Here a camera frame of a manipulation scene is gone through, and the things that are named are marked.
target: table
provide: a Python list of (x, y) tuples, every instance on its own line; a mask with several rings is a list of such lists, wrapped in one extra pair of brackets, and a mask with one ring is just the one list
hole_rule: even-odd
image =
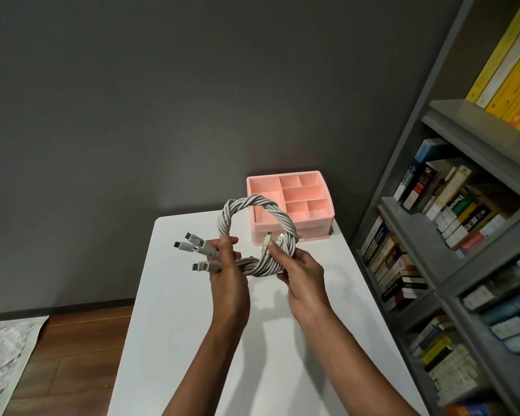
[[(125, 340), (109, 416), (159, 416), (179, 385), (212, 318), (208, 274), (191, 271), (202, 256), (173, 248), (187, 232), (216, 238), (218, 211), (167, 216), (154, 225)], [(259, 256), (248, 213), (233, 217), (236, 251)], [(343, 323), (392, 385), (422, 415), (422, 398), (354, 258), (333, 223), (322, 241), (298, 246), (326, 270), (329, 299)], [(287, 288), (275, 276), (249, 277), (250, 319), (235, 353), (218, 415), (337, 416), (337, 394), (291, 316)]]

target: stack of books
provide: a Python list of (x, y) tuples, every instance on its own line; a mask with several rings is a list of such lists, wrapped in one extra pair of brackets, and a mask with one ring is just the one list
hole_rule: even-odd
[(473, 287), (462, 302), (510, 352), (520, 354), (520, 259)]
[(426, 280), (382, 216), (375, 220), (361, 253), (381, 288), (381, 300), (388, 311), (401, 311), (427, 290)]
[(409, 351), (435, 383), (438, 404), (448, 414), (508, 414), (447, 315), (434, 317)]
[(434, 221), (443, 242), (464, 257), (520, 208), (520, 197), (443, 139), (424, 140), (394, 198)]
[(520, 9), (466, 100), (520, 130)]

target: floor plank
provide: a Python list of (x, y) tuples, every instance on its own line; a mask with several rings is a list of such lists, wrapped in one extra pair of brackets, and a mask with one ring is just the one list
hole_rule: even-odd
[(111, 388), (10, 401), (3, 416), (106, 416)]
[(98, 309), (97, 311), (51, 315), (48, 319), (48, 325), (63, 326), (65, 324), (108, 320), (109, 318), (130, 317), (132, 312), (133, 307), (129, 306), (119, 308)]
[(123, 347), (131, 317), (46, 326), (31, 360), (51, 359)]
[(48, 393), (61, 359), (29, 361), (15, 387), (12, 399), (41, 397)]
[(63, 358), (50, 394), (113, 387), (122, 351), (103, 350)]

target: person's left arm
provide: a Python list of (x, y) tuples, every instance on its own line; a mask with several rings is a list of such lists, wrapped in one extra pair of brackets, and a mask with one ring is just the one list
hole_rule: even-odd
[(162, 416), (207, 416), (216, 412), (250, 314), (248, 280), (233, 255), (232, 244), (237, 241), (236, 237), (225, 235), (208, 241), (218, 248), (222, 262), (222, 271), (210, 274), (212, 323)]

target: bookshelf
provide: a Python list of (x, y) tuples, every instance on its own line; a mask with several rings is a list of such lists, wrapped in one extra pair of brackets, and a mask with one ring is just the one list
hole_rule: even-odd
[[(410, 356), (408, 346), (412, 329), (441, 309), (455, 324), (508, 410), (520, 416), (520, 357), (506, 350), (459, 299), (469, 287), (520, 254), (520, 210), (468, 256), (459, 258), (444, 244), (433, 222), (422, 214), (408, 214), (393, 199), (422, 140), (438, 136), (520, 195), (520, 132), (464, 100), (519, 6), (520, 0), (464, 0), (350, 243), (432, 415), (444, 415), (437, 406), (437, 391), (429, 375)], [(378, 213), (429, 285), (426, 293), (400, 312), (386, 311), (380, 299), (381, 288), (359, 251)]]

